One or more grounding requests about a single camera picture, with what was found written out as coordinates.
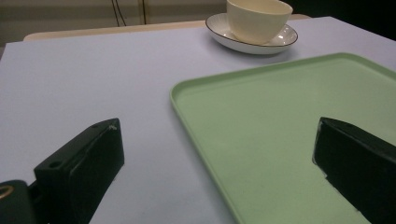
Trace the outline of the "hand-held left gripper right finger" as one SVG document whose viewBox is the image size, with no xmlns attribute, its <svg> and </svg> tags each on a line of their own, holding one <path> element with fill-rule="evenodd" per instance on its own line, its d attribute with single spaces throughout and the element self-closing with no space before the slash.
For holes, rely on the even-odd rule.
<svg viewBox="0 0 396 224">
<path fill-rule="evenodd" d="M 321 118 L 312 157 L 330 184 L 372 224 L 396 224 L 396 146 Z"/>
</svg>

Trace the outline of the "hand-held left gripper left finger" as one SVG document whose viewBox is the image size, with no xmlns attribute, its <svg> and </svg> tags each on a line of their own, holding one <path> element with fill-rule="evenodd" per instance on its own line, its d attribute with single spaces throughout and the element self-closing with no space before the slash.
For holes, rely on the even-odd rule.
<svg viewBox="0 0 396 224">
<path fill-rule="evenodd" d="M 93 124 L 39 163 L 49 224 L 89 224 L 123 164 L 118 119 Z"/>
</svg>

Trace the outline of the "light green plastic tray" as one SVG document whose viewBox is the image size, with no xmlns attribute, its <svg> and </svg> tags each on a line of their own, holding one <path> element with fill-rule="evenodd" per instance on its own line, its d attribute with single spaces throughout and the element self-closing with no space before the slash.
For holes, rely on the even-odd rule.
<svg viewBox="0 0 396 224">
<path fill-rule="evenodd" d="M 396 72 L 336 53 L 182 81 L 173 107 L 237 224 L 369 224 L 313 163 L 320 118 L 396 145 Z"/>
</svg>

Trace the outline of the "cream ceramic cup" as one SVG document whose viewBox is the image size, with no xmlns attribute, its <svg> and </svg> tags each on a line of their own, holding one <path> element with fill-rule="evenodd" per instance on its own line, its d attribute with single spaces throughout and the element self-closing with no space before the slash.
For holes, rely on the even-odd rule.
<svg viewBox="0 0 396 224">
<path fill-rule="evenodd" d="M 285 26 L 293 8 L 281 0 L 227 0 L 227 20 L 240 41 L 263 45 Z"/>
</svg>

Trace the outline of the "white saucer with dark rim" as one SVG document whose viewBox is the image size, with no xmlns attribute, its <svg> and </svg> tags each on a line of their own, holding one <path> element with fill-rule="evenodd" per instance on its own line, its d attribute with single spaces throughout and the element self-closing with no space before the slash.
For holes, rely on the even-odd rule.
<svg viewBox="0 0 396 224">
<path fill-rule="evenodd" d="M 298 40 L 297 32 L 286 24 L 277 36 L 264 45 L 253 45 L 242 42 L 231 32 L 227 15 L 225 13 L 208 17 L 205 20 L 205 26 L 209 30 L 210 36 L 222 46 L 247 54 L 277 54 L 289 49 Z"/>
</svg>

